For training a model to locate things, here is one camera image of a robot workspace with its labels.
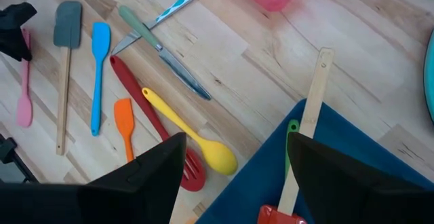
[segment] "gray spatula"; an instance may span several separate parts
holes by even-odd
[[[81,4],[78,1],[64,1],[56,10],[54,45],[60,47],[59,100],[57,114],[56,153],[63,155],[66,131],[66,110],[68,101],[69,64],[71,49],[80,46]]]

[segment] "green knife handle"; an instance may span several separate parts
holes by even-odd
[[[152,32],[142,23],[142,21],[137,18],[134,12],[127,6],[119,7],[119,15],[123,18],[123,20],[131,26],[135,31],[140,33],[143,38],[145,38],[149,44],[151,44],[154,48],[159,50],[157,46],[161,46],[157,38],[152,34]]]

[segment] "blue patterned knife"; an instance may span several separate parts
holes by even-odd
[[[143,23],[149,30],[155,27],[157,24],[161,23],[166,18],[170,17],[172,14],[180,10],[185,5],[189,4],[192,0],[177,0],[172,6],[166,9],[162,14],[160,14],[155,20]],[[137,31],[132,31],[124,37],[111,52],[111,55],[115,55],[120,51],[124,50],[127,46],[133,44],[133,42],[139,40],[141,35]]]

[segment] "blue spatula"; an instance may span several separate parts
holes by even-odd
[[[102,63],[110,48],[110,26],[103,22],[95,22],[92,31],[92,52],[96,62],[94,101],[92,103],[92,118],[90,130],[93,136],[100,131],[101,122],[101,91],[102,91]]]

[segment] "black object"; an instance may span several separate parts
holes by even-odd
[[[26,164],[21,160],[15,152],[16,143],[13,138],[5,139],[0,134],[0,161],[3,164],[14,163],[20,172],[24,175],[23,183],[31,182],[38,183],[35,175],[27,168]]]
[[[315,223],[432,223],[434,194],[291,132],[288,155]]]
[[[0,11],[0,52],[21,61],[32,60],[32,54],[21,33],[21,26],[37,13],[30,3],[10,5]]]
[[[0,185],[0,223],[169,223],[186,135],[178,133],[87,185]]]

